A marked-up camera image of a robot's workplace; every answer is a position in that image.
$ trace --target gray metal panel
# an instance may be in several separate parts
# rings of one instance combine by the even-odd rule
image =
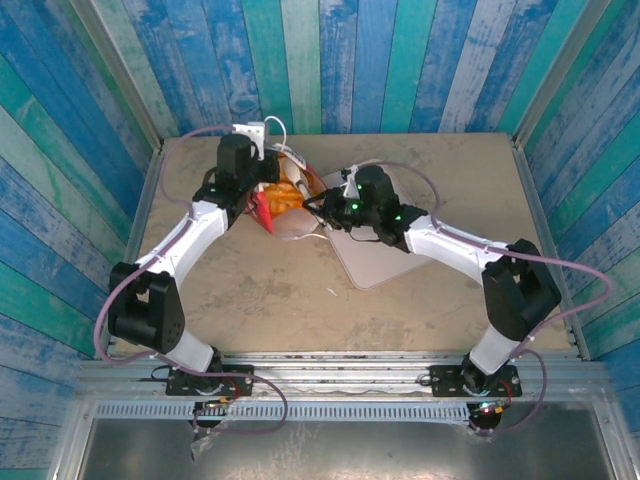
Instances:
[[[515,406],[510,417],[528,408]],[[96,420],[81,478],[614,478],[594,416],[582,404],[547,405],[525,429],[492,440],[440,424],[288,422],[273,435],[219,436],[194,463],[192,439],[186,421]]]

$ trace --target turquoise wooden wall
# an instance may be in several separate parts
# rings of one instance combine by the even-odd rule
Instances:
[[[92,0],[162,137],[512,133],[586,0]]]
[[[0,2],[0,479],[44,478],[151,153],[69,0]]]
[[[525,147],[561,258],[607,272],[605,303],[579,314],[640,431],[640,2],[612,0]],[[602,285],[566,272],[576,304]]]

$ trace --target wire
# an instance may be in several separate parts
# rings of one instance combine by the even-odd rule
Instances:
[[[278,122],[280,124],[280,128],[282,128],[282,144],[280,145],[280,151],[284,152],[284,146],[287,144],[287,127],[284,126],[282,120],[274,115],[269,115],[265,117],[264,123],[267,123],[269,120],[273,120],[274,122]]]

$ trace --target purple cable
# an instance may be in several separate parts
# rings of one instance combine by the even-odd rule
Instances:
[[[162,165],[160,167],[160,176],[159,176],[159,179],[158,179],[160,192],[162,193],[162,195],[169,202],[176,203],[176,204],[179,204],[179,205],[185,205],[187,207],[187,209],[188,209],[188,215],[189,215],[190,219],[193,218],[193,213],[194,213],[191,203],[186,201],[186,200],[182,200],[182,199],[174,198],[174,197],[170,196],[167,193],[166,189],[165,189],[165,186],[164,186],[164,175],[165,175],[166,167],[167,167],[167,165],[169,163],[169,159],[171,158],[171,156],[173,155],[175,150],[187,138],[191,138],[191,137],[194,137],[196,135],[200,135],[201,133],[206,133],[206,132],[211,132],[211,131],[216,131],[216,130],[232,130],[232,129],[233,129],[233,127],[228,127],[228,126],[224,126],[224,125],[215,125],[215,126],[212,126],[212,127],[203,127],[203,128],[199,128],[197,130],[193,130],[192,132],[189,132],[189,133],[183,135],[182,137],[178,138],[173,143],[173,145],[171,145],[171,148],[167,151],[166,155],[164,156],[164,158],[162,160]],[[154,265],[158,261],[159,257],[161,257],[162,255],[167,253],[169,251],[169,249],[173,245],[175,245],[178,241],[180,241],[180,239],[187,233],[187,231],[189,230],[190,226],[191,226],[191,221],[186,222],[184,224],[184,226],[182,227],[182,229],[180,229],[180,231],[177,233],[177,235],[175,235],[156,254],[156,256],[154,256],[151,260],[149,260],[144,265],[140,266],[131,275],[126,277],[109,294],[109,296],[107,297],[107,299],[104,302],[104,305],[102,305],[102,308],[100,309],[100,312],[98,313],[98,319],[96,321],[96,326],[93,329],[93,345],[94,345],[94,347],[96,349],[96,353],[98,354],[98,356],[102,360],[104,360],[105,362],[109,363],[110,365],[114,365],[114,366],[126,365],[128,363],[133,362],[134,360],[138,360],[139,358],[143,358],[143,357],[157,356],[160,360],[162,360],[163,362],[167,363],[168,365],[171,365],[172,367],[177,368],[177,369],[179,369],[179,370],[181,370],[181,371],[183,371],[185,373],[188,373],[190,375],[196,375],[196,376],[199,376],[199,377],[210,377],[210,378],[250,378],[251,380],[253,380],[255,382],[265,383],[270,388],[272,388],[275,393],[278,394],[278,396],[282,399],[282,403],[284,404],[284,412],[282,414],[282,417],[280,418],[280,420],[275,425],[273,425],[271,427],[268,427],[268,428],[253,429],[253,430],[242,430],[242,429],[231,429],[231,428],[224,428],[224,429],[211,428],[211,429],[205,429],[205,430],[207,430],[208,432],[231,433],[231,434],[236,434],[236,435],[264,435],[264,434],[268,434],[268,433],[273,433],[276,430],[279,430],[280,428],[282,428],[283,425],[285,424],[285,422],[287,420],[287,415],[289,413],[289,404],[288,404],[287,399],[284,396],[284,393],[282,392],[282,390],[280,390],[277,386],[275,386],[272,382],[270,382],[266,378],[262,378],[262,377],[259,377],[257,375],[252,375],[252,374],[249,374],[249,373],[198,372],[196,370],[191,370],[189,368],[180,366],[177,363],[175,363],[172,360],[170,360],[169,358],[165,357],[164,355],[161,355],[158,352],[155,352],[154,350],[146,350],[144,352],[136,353],[136,354],[131,355],[130,357],[127,357],[127,358],[124,358],[124,359],[115,359],[115,358],[111,358],[109,356],[109,354],[107,352],[105,352],[105,350],[102,348],[102,344],[100,342],[100,334],[102,333],[102,328],[104,326],[104,322],[106,321],[107,315],[109,313],[109,308],[111,307],[111,305],[115,301],[116,297],[125,288],[127,288],[127,286],[131,282],[133,282],[136,278],[138,278],[140,275],[142,275],[144,272],[146,272],[152,265]],[[193,425],[194,425],[194,428],[196,428],[196,429],[200,428],[200,427],[198,427],[198,425],[196,423],[199,413],[200,412],[196,412],[195,417],[193,419]]]

